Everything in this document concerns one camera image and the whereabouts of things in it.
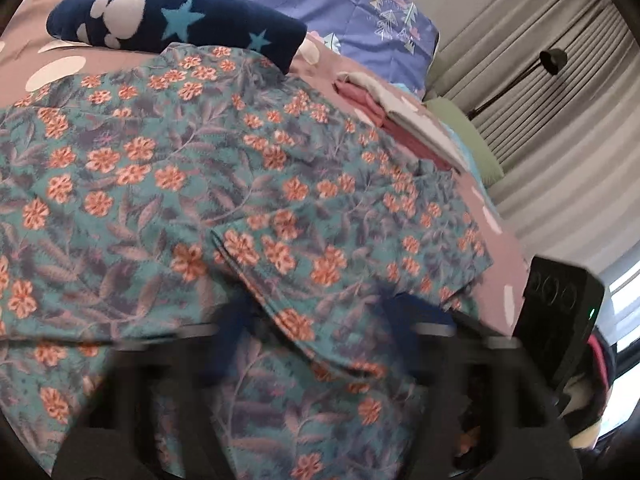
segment teal floral fabric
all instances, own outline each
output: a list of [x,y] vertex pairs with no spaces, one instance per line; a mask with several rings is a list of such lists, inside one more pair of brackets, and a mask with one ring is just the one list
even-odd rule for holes
[[[492,264],[450,173],[251,51],[46,86],[0,111],[0,168],[0,408],[47,470],[96,343],[200,322],[239,278],[260,321],[210,392],[239,477],[392,478],[422,397],[378,285],[473,313]],[[179,472],[173,427],[160,399]]]

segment curtain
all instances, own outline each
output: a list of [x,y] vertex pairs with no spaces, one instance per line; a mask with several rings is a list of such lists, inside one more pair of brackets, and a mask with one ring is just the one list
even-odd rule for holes
[[522,242],[598,273],[640,240],[640,50],[610,0],[497,0],[439,54],[430,81],[465,112],[535,61],[474,124],[506,176],[489,194]]

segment light blue star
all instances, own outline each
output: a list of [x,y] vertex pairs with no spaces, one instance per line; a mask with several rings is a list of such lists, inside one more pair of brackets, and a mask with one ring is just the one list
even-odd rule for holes
[[204,18],[204,14],[191,12],[192,3],[193,0],[187,0],[178,9],[160,9],[166,19],[166,29],[162,35],[163,40],[175,34],[181,41],[189,42],[187,29],[192,23]]
[[264,35],[267,33],[267,29],[265,28],[260,34],[252,34],[249,32],[249,37],[251,38],[251,43],[247,47],[249,50],[255,50],[256,52],[260,52],[262,47],[270,45],[271,41],[265,40]]

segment green pillow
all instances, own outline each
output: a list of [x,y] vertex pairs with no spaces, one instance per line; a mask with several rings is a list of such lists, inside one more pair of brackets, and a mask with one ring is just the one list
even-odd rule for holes
[[495,158],[495,155],[491,152],[487,143],[484,142],[476,127],[466,118],[460,108],[444,97],[431,99],[425,102],[424,105],[428,111],[456,132],[462,142],[465,143],[465,146],[468,147],[474,157],[480,171],[482,183],[485,186],[489,187],[504,177],[500,162]]

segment navy blue fleece blanket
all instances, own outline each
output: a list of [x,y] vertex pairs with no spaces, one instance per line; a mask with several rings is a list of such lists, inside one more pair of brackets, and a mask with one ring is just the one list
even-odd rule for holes
[[174,41],[247,48],[287,73],[306,25],[246,0],[63,0],[49,15],[47,32],[158,54]]

